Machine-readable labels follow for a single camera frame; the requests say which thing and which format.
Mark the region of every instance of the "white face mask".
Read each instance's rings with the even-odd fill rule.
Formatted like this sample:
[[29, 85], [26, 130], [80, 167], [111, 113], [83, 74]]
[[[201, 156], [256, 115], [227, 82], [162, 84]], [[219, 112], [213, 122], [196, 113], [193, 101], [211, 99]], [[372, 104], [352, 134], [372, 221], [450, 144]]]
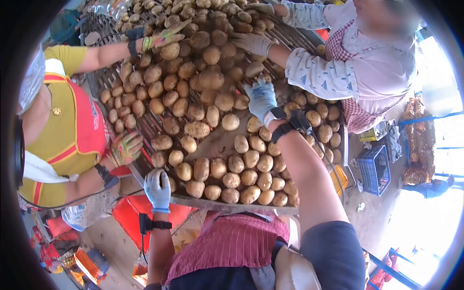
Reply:
[[19, 89], [19, 100], [18, 103], [22, 110], [18, 115], [22, 115], [32, 105], [35, 96], [38, 94], [40, 87], [45, 77], [45, 54], [42, 50], [42, 45], [39, 45], [34, 59], [32, 60], [29, 68], [27, 69], [26, 75], [21, 82]]

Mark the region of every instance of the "white glove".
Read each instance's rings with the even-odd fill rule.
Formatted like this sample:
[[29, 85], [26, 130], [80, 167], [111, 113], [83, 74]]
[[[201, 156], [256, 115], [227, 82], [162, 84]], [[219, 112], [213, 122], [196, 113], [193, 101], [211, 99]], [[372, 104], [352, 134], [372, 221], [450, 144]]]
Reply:
[[276, 44], [267, 37], [253, 33], [233, 33], [231, 42], [241, 49], [263, 57], [267, 57], [269, 49]]

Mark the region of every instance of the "checkered apron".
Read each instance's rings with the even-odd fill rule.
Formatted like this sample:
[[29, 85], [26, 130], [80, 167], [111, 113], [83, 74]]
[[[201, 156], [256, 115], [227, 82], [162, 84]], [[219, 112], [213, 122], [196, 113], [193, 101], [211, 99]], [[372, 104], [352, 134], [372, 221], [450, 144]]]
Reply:
[[[332, 34], [325, 42], [326, 56], [328, 61], [333, 59], [347, 61], [359, 54], [359, 52], [356, 54], [351, 54], [342, 46], [343, 35], [345, 34], [345, 31], [353, 25], [353, 23], [354, 20], [348, 22], [344, 27], [340, 28], [334, 34]], [[368, 124], [374, 124], [377, 117], [385, 114], [390, 108], [396, 105], [396, 103], [397, 102], [388, 107], [382, 113], [372, 114], [361, 108], [353, 98], [342, 100], [343, 116], [345, 117], [345, 123], [347, 124], [348, 132], [352, 133], [359, 131], [360, 129], [365, 128]]]
[[276, 238], [288, 242], [290, 230], [276, 215], [266, 218], [209, 211], [195, 241], [169, 261], [162, 284], [201, 269], [269, 265]]

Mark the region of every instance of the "hand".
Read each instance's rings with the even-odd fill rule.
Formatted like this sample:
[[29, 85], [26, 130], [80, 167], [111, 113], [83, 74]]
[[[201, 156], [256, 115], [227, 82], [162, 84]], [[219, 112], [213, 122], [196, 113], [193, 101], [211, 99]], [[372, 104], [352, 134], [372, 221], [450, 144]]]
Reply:
[[272, 4], [251, 3], [246, 6], [246, 9], [255, 9], [266, 15], [274, 15], [276, 13]]
[[113, 141], [107, 157], [116, 167], [128, 165], [139, 158], [142, 146], [143, 136], [138, 132], [123, 133]]
[[171, 200], [171, 186], [169, 178], [163, 169], [153, 169], [145, 176], [143, 189], [151, 202], [153, 213], [170, 213], [169, 202]]
[[244, 89], [250, 98], [248, 108], [250, 112], [264, 122], [264, 116], [271, 109], [277, 107], [274, 85], [259, 78], [257, 83], [244, 85]]
[[263, 57], [267, 57], [271, 46], [276, 44], [267, 37], [253, 33], [233, 33], [232, 37], [231, 42], [236, 47]]
[[172, 26], [171, 28], [165, 29], [162, 32], [157, 33], [153, 36], [145, 37], [143, 39], [142, 51], [146, 52], [152, 48], [163, 47], [170, 43], [183, 40], [185, 38], [185, 35], [177, 34], [177, 33], [179, 33], [179, 31], [181, 31], [184, 27], [186, 27], [187, 24], [189, 24], [190, 22], [192, 22], [192, 20], [188, 19], [183, 22], [179, 22], [175, 24], [174, 26]]

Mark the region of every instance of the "smartwatch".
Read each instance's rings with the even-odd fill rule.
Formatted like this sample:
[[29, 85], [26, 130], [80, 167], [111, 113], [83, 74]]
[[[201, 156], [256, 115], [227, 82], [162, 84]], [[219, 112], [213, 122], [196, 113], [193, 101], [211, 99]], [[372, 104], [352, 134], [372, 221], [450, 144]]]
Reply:
[[271, 121], [283, 120], [285, 118], [287, 118], [287, 114], [284, 112], [282, 107], [275, 107], [264, 115], [263, 124], [266, 128], [269, 128]]

